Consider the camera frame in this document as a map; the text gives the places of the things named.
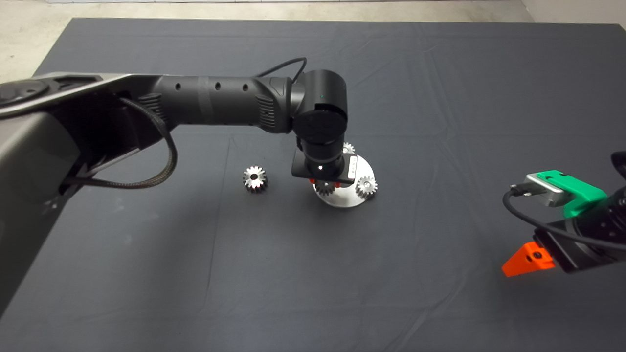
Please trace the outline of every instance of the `circular disc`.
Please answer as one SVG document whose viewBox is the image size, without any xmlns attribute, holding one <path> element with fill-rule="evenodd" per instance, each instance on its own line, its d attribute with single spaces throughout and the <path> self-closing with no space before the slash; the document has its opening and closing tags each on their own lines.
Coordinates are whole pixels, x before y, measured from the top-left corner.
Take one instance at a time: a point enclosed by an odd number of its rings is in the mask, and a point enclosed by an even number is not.
<svg viewBox="0 0 626 352">
<path fill-rule="evenodd" d="M 363 159 L 360 155 L 357 155 L 357 157 L 356 178 L 354 179 L 355 182 L 350 185 L 350 187 L 340 187 L 335 189 L 335 192 L 329 195 L 321 195 L 315 190 L 315 185 L 312 185 L 313 191 L 321 200 L 324 201 L 324 203 L 337 208 L 351 208 L 366 201 L 366 199 L 363 199 L 356 194 L 356 181 L 365 176 L 369 176 L 374 179 L 374 171 L 365 159 Z"/>
</svg>

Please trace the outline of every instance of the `black cable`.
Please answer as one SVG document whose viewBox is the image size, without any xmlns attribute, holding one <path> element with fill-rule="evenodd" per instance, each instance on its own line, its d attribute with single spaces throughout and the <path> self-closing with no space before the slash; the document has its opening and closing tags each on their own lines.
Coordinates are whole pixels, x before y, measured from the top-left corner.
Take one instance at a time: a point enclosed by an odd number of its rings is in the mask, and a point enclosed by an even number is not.
<svg viewBox="0 0 626 352">
<path fill-rule="evenodd" d="M 278 70 L 280 70 L 281 68 L 283 68 L 285 66 L 289 66 L 289 65 L 291 65 L 293 63 L 300 62 L 300 61 L 302 62 L 302 65 L 300 65 L 300 69 L 295 74 L 294 79 L 292 80 L 292 81 L 295 82 L 295 81 L 298 80 L 298 77 L 300 76 L 302 71 L 304 71 L 304 67 L 307 66 L 307 58 L 305 58 L 305 57 L 294 58 L 294 59 L 291 59 L 291 60 L 287 60 L 287 61 L 285 61 L 285 62 L 283 62 L 283 63 L 281 63 L 279 65 L 276 65 L 276 66 L 274 66 L 274 67 L 272 67 L 272 68 L 270 68 L 268 70 L 265 70 L 265 71 L 255 75 L 255 77 L 263 77 L 265 75 L 269 75 L 270 73 L 278 71 Z"/>
<path fill-rule="evenodd" d="M 100 179 L 89 179 L 84 177 L 68 177 L 63 182 L 64 184 L 78 184 L 85 186 L 93 186 L 93 187 L 106 187 L 106 188 L 114 188 L 114 189 L 146 189 L 150 187 L 154 187 L 156 185 L 162 184 L 168 177 L 172 175 L 174 172 L 174 168 L 176 168 L 176 162 L 178 161 L 178 152 L 176 151 L 176 145 L 174 144 L 174 140 L 172 139 L 172 135 L 170 131 L 167 129 L 167 125 L 165 122 L 152 110 L 149 108 L 136 103 L 130 99 L 120 98 L 120 101 L 126 106 L 135 109 L 136 111 L 144 114 L 150 121 L 154 124 L 156 129 L 159 131 L 163 139 L 167 142 L 167 147 L 169 149 L 169 158 L 167 160 L 167 165 L 165 168 L 156 174 L 154 177 L 141 181 L 141 182 L 133 182 L 130 184 L 123 184 L 120 182 L 113 182 L 107 180 Z"/>
<path fill-rule="evenodd" d="M 504 194 L 504 197 L 502 197 L 502 203 L 505 205 L 505 208 L 509 212 L 511 212 L 511 214 L 517 216 L 521 220 L 539 229 L 548 231 L 551 234 L 566 238 L 573 242 L 578 242 L 578 243 L 586 244 L 588 246 L 593 246 L 593 247 L 602 248 L 602 249 L 610 249 L 612 251 L 626 251 L 626 245 L 574 235 L 567 231 L 558 229 L 554 226 L 550 226 L 544 222 L 531 218 L 530 216 L 515 209 L 513 205 L 511 205 L 511 197 L 518 197 L 520 195 L 521 193 L 519 191 L 509 190 L 507 193 Z"/>
</svg>

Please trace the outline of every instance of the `silver gear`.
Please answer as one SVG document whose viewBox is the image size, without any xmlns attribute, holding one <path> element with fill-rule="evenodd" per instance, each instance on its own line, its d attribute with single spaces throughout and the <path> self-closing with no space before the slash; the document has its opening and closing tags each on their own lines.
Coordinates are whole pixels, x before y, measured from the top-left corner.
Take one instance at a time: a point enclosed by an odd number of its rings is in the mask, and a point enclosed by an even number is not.
<svg viewBox="0 0 626 352">
<path fill-rule="evenodd" d="M 244 171 L 244 186 L 250 192 L 261 192 L 267 187 L 265 170 L 258 166 L 251 166 Z"/>
<path fill-rule="evenodd" d="M 356 154 L 356 150 L 354 149 L 353 145 L 348 142 L 344 142 L 344 153 Z"/>
<path fill-rule="evenodd" d="M 368 199 L 376 193 L 376 191 L 378 190 L 378 184 L 376 183 L 376 180 L 374 180 L 373 177 L 365 176 L 365 177 L 361 177 L 356 182 L 355 189 L 359 197 L 363 199 Z"/>
<path fill-rule="evenodd" d="M 326 181 L 315 181 L 315 190 L 321 195 L 329 195 L 335 192 L 335 185 Z"/>
</svg>

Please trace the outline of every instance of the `dark gray cloth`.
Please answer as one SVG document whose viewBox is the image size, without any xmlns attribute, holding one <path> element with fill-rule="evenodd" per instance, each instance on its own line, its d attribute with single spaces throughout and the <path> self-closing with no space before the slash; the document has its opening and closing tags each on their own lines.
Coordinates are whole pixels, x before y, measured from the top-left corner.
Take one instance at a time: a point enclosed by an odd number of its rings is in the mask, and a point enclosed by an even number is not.
<svg viewBox="0 0 626 352">
<path fill-rule="evenodd" d="M 173 177 L 85 187 L 0 323 L 3 351 L 623 351 L 625 267 L 505 278 L 532 227 L 508 185 L 557 168 L 612 193 L 626 148 L 617 25 L 74 19 L 38 73 L 341 74 L 379 193 L 290 176 L 293 135 L 180 127 Z M 293 75 L 296 67 L 280 75 Z M 101 173 L 151 176 L 159 144 Z M 267 169 L 248 194 L 245 167 Z M 531 215 L 559 211 L 517 201 Z"/>
</svg>

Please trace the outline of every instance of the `metal gear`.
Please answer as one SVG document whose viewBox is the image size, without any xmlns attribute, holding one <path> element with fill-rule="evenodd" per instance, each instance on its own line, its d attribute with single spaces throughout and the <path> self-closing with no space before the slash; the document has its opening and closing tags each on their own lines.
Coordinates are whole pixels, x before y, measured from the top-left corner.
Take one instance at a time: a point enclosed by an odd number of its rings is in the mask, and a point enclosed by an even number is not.
<svg viewBox="0 0 626 352">
<path fill-rule="evenodd" d="M 265 170 L 258 166 L 251 166 L 244 171 L 244 186 L 250 192 L 261 192 L 267 187 Z"/>
<path fill-rule="evenodd" d="M 335 185 L 326 181 L 315 181 L 315 190 L 321 195 L 329 195 L 335 192 Z"/>
<path fill-rule="evenodd" d="M 352 153 L 352 154 L 356 154 L 356 151 L 354 149 L 354 146 L 352 146 L 350 143 L 348 142 L 344 142 L 344 153 Z"/>
<path fill-rule="evenodd" d="M 376 190 L 378 190 L 378 184 L 376 183 L 376 180 L 374 180 L 373 177 L 365 176 L 365 177 L 361 177 L 356 182 L 355 189 L 359 197 L 363 199 L 368 199 L 376 193 Z"/>
</svg>

